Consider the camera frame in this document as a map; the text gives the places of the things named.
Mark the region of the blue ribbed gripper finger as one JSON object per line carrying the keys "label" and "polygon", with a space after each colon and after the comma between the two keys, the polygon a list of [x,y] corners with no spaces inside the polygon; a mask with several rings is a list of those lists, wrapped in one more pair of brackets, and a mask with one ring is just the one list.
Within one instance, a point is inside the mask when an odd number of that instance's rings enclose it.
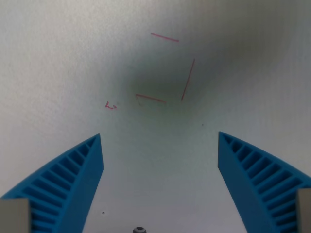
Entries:
{"label": "blue ribbed gripper finger", "polygon": [[30,202],[33,233],[80,233],[103,170],[101,137],[96,134],[46,163],[2,199]]}
{"label": "blue ribbed gripper finger", "polygon": [[279,158],[224,132],[218,169],[249,233],[296,233],[296,194],[311,178]]}

